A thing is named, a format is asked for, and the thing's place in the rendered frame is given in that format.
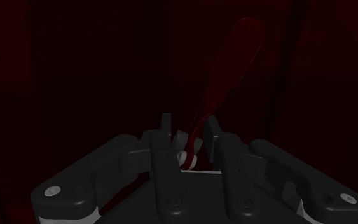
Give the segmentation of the dark red long-handled utensil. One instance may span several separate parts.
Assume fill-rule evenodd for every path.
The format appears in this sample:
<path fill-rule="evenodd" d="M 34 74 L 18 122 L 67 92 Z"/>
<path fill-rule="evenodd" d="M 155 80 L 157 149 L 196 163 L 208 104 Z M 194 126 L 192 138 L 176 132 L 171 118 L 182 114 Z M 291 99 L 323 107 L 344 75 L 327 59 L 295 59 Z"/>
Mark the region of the dark red long-handled utensil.
<path fill-rule="evenodd" d="M 265 39 L 265 28 L 256 18 L 243 18 L 235 23 L 224 39 L 211 65 L 202 94 L 191 94 L 180 105 L 195 113 L 188 129 L 189 138 L 180 152 L 181 169 L 194 168 L 194 143 L 207 119 L 222 105 L 228 94 L 241 82 Z"/>

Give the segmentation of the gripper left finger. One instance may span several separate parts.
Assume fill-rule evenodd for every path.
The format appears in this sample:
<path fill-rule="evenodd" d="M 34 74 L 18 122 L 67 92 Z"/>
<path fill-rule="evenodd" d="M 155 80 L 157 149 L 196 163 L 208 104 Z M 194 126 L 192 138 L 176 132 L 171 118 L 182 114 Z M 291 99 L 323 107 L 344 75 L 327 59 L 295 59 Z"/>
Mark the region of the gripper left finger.
<path fill-rule="evenodd" d="M 185 224 L 190 202 L 171 147 L 171 115 L 141 139 L 118 135 L 31 193 L 36 224 L 96 224 L 100 210 L 137 175 L 153 176 L 156 213 L 163 224 Z"/>

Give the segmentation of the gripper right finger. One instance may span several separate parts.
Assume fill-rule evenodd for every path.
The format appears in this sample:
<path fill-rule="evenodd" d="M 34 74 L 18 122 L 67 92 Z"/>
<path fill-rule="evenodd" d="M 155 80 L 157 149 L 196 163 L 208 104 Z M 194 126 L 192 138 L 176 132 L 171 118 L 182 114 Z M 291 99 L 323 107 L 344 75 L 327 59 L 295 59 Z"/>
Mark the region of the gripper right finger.
<path fill-rule="evenodd" d="M 210 116 L 203 136 L 234 224 L 358 224 L 358 193 L 274 144 L 244 144 Z"/>

